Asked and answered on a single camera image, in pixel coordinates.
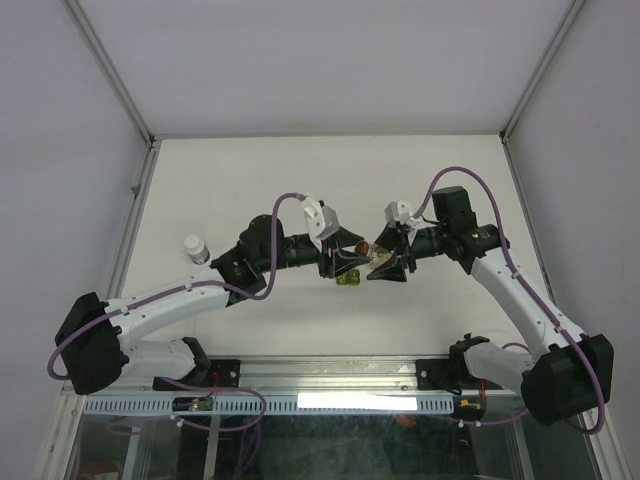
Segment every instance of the white wall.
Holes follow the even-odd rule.
[[[497,133],[570,0],[81,0],[156,134]]]
[[[0,465],[33,472],[74,299],[104,290],[143,144],[56,1],[0,14]]]
[[[640,476],[640,3],[592,0],[512,137],[560,306],[616,351],[611,413]]]

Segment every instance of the white bottle cap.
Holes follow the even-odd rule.
[[[206,247],[199,236],[189,235],[184,239],[184,248],[189,255],[200,255]]]

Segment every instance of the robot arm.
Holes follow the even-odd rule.
[[[433,194],[436,226],[425,227],[415,219],[407,202],[395,202],[385,210],[387,225],[376,240],[391,252],[390,258],[368,275],[369,280],[407,281],[416,260],[446,254],[475,278],[496,299],[514,323],[529,353],[507,351],[484,337],[465,336],[449,349],[445,379],[452,389],[461,381],[486,379],[520,393],[527,408],[539,422],[549,425],[596,406],[596,394],[586,369],[565,335],[585,353],[609,400],[613,369],[613,347],[603,335],[589,337],[561,312],[546,295],[533,290],[544,306],[555,314],[554,325],[518,278],[532,281],[521,269],[513,252],[516,273],[493,225],[479,227],[467,192],[462,187],[440,189]]]
[[[99,391],[119,378],[166,377],[203,385],[210,361],[198,341],[144,340],[150,333],[205,311],[233,306],[246,298],[266,298],[264,273],[316,264],[323,278],[334,278],[367,263],[366,256],[345,250],[363,238],[342,228],[334,210],[307,196],[300,199],[308,234],[284,236],[270,215],[254,218],[238,243],[209,268],[163,288],[101,302],[95,293],[80,297],[56,335],[60,346],[89,322],[106,317],[78,336],[61,356],[78,394]],[[272,222],[276,244],[272,245]]]

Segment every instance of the purple cable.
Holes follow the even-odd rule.
[[[269,283],[267,284],[267,288],[265,288],[265,290],[262,293],[253,294],[245,290],[242,290],[241,288],[238,288],[234,285],[230,285],[225,282],[219,282],[216,280],[194,282],[192,284],[192,287],[216,286],[216,287],[222,287],[225,290],[229,290],[231,292],[238,293],[251,300],[264,300],[265,298],[267,298],[271,294],[271,291],[273,290],[273,287],[276,283],[276,272],[278,270],[278,259],[277,259],[278,210],[280,209],[280,205],[282,204],[282,202],[288,198],[295,198],[298,201],[302,201],[306,198],[306,196],[302,195],[301,193],[285,193],[280,195],[276,200],[276,203],[273,205],[273,213],[271,215],[271,265],[269,269],[270,275],[269,275]],[[174,293],[179,293],[184,290],[186,290],[184,286],[173,287],[168,290],[165,290],[164,292],[157,293],[155,295],[152,295],[151,297],[148,297],[143,300],[134,302],[130,305],[127,305],[127,308],[129,310],[134,310],[136,308],[143,307],[145,305],[155,302],[156,300],[160,300],[162,298],[168,297],[169,295],[173,295]],[[60,345],[58,345],[58,347],[53,351],[53,353],[51,354],[51,357],[49,358],[49,361],[47,362],[47,373],[49,374],[49,376],[55,380],[68,380],[69,376],[60,375],[56,373],[53,369],[55,361],[60,356],[62,351],[88,330],[92,329],[99,323],[104,322],[105,320],[109,320],[110,318],[115,317],[116,315],[120,315],[121,313],[122,312],[120,310],[114,310],[104,315],[100,315],[98,318],[91,320],[89,323],[87,323],[86,325],[83,325],[78,330],[76,330],[71,335],[69,335],[67,338],[65,338],[62,341],[62,343],[60,343]]]
[[[436,188],[436,184],[438,183],[440,178],[442,178],[445,174],[449,172],[466,173],[467,175],[473,177],[482,186],[485,193],[487,194],[487,197],[489,197],[489,202],[491,202],[491,207],[493,208],[493,214],[495,215],[495,218],[496,218],[496,226],[498,227],[498,232],[500,234],[500,246],[502,248],[502,253],[504,254],[504,258],[507,261],[507,265],[509,266],[509,270],[511,270],[511,273],[512,274],[517,273],[518,267],[516,266],[515,262],[511,258],[511,254],[509,253],[509,247],[507,245],[507,239],[504,234],[504,227],[502,225],[502,217],[500,216],[498,203],[496,202],[496,199],[493,196],[493,193],[491,192],[491,189],[486,184],[486,182],[473,170],[469,170],[468,168],[465,168],[465,167],[453,166],[453,167],[447,167],[441,170],[440,172],[438,172],[438,174],[431,181],[431,185],[429,185],[429,189],[427,190],[427,194],[424,197],[422,205],[420,205],[420,208],[418,208],[416,213],[413,215],[413,218],[420,218],[422,216],[425,209],[427,208],[427,205],[429,204],[429,201],[431,200],[431,196],[433,195],[433,191]],[[524,290],[529,294],[529,296],[533,299],[533,301],[538,305],[538,307],[540,307],[540,309],[549,318],[549,320],[554,325],[554,327],[556,327],[560,331],[560,334],[564,337],[564,339],[571,346],[571,348],[573,348],[576,355],[578,355],[578,358],[582,362],[585,370],[587,371],[587,374],[589,375],[589,379],[591,380],[591,384],[593,385],[593,389],[595,390],[596,400],[598,403],[598,421],[596,422],[594,427],[591,429],[584,429],[570,422],[567,422],[567,423],[574,429],[578,430],[581,433],[585,433],[587,435],[593,435],[598,433],[600,430],[602,430],[602,427],[604,426],[605,413],[604,413],[604,395],[602,394],[602,388],[600,387],[600,382],[598,381],[598,376],[596,375],[596,372],[593,370],[591,363],[589,363],[589,360],[587,359],[582,349],[578,346],[578,344],[571,337],[571,335],[569,335],[569,333],[564,328],[562,328],[562,324],[556,318],[555,314],[547,306],[544,300],[540,298],[540,296],[536,293],[533,287],[529,285],[529,282],[527,282],[522,275],[515,275],[515,278],[518,279],[518,282],[520,283],[522,288],[524,288]]]
[[[529,352],[529,347],[527,347],[526,345],[524,345],[522,343],[518,343],[518,342],[509,342],[509,343],[505,343],[502,346],[503,349],[507,349],[509,347],[519,347],[519,348],[522,348],[522,349],[526,350],[527,352]]]
[[[496,427],[496,426],[499,426],[499,425],[506,425],[507,423],[512,423],[512,422],[515,422],[516,420],[521,419],[527,413],[529,413],[529,410],[527,410],[526,408],[523,408],[522,410],[520,410],[515,415],[512,415],[511,417],[501,418],[500,420],[490,420],[488,422],[478,422],[478,423],[479,423],[479,425],[481,427]],[[451,422],[451,423],[460,423],[460,420],[458,420],[456,418],[451,418],[451,417],[436,417],[436,416],[433,416],[433,418],[439,418],[441,420],[446,420],[447,422]],[[462,423],[463,423],[463,425],[470,425],[470,426],[475,426],[476,425],[476,422],[472,422],[471,420],[462,420]]]
[[[256,428],[253,432],[253,436],[251,437],[251,440],[249,440],[249,446],[247,447],[247,450],[249,448],[251,448],[253,446],[253,452],[251,453],[251,456],[249,457],[249,459],[244,463],[244,465],[242,466],[242,468],[240,468],[237,473],[234,474],[233,479],[234,480],[238,480],[242,477],[242,475],[244,475],[244,473],[249,470],[249,467],[251,467],[251,464],[253,464],[253,461],[256,458],[256,455],[258,455],[258,452],[260,451],[260,444],[262,443],[262,428],[260,427],[260,424],[258,423],[256,425]],[[238,466],[241,463],[241,460],[244,461],[244,455],[246,454],[246,451],[242,454],[242,457],[238,458]]]
[[[242,461],[244,460],[245,450],[248,448],[247,447],[247,443],[246,443],[246,438],[247,438],[247,431],[243,430],[242,431],[242,437],[240,437],[240,450],[238,451],[238,460],[236,461],[236,468],[233,471],[233,477],[234,478],[237,477],[238,472],[240,471],[240,465],[242,464]]]
[[[180,383],[180,382],[176,382],[175,380],[172,380],[171,378],[163,378],[163,380],[165,382],[167,382],[170,385],[173,385],[174,387],[178,387],[184,390],[190,390],[192,392],[202,392],[203,388],[202,387],[192,387],[191,385],[185,385],[184,383]],[[185,425],[189,425],[190,427],[193,428],[197,428],[199,430],[204,430],[206,432],[240,432],[242,430],[247,430],[251,427],[253,427],[254,425],[256,425],[257,423],[260,422],[260,420],[262,420],[262,417],[264,417],[265,412],[267,411],[267,400],[258,392],[256,392],[255,390],[252,390],[250,388],[242,388],[242,387],[223,387],[223,388],[216,388],[215,389],[216,394],[218,393],[248,393],[249,395],[253,395],[254,397],[257,397],[258,400],[260,400],[262,407],[260,408],[260,413],[258,413],[258,415],[256,415],[256,418],[254,418],[253,420],[251,420],[249,423],[246,423],[244,425],[241,425],[239,427],[205,427],[204,425],[198,425],[197,423],[194,422],[190,422],[189,420],[184,419],[183,417],[176,415],[175,418],[177,418],[178,420],[181,420]]]

